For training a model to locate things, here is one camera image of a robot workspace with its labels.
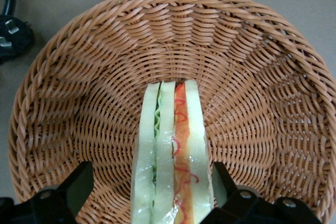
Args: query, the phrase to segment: white bread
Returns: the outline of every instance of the white bread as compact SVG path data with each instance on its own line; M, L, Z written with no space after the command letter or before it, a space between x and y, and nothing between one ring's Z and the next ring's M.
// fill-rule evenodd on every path
M156 138L156 189L153 223L167 224L174 220L171 214L174 200L174 164L172 136L174 131L175 82L162 82L158 105L160 131Z
M155 185L153 166L155 165L154 113L158 97L159 83L149 84L143 98L139 139L133 151L131 182L131 222L151 223Z
M190 172L199 178L192 180L194 223L200 223L213 209L214 198L211 171L208 160L207 142L203 122L200 96L195 80L185 81L189 131L188 147Z

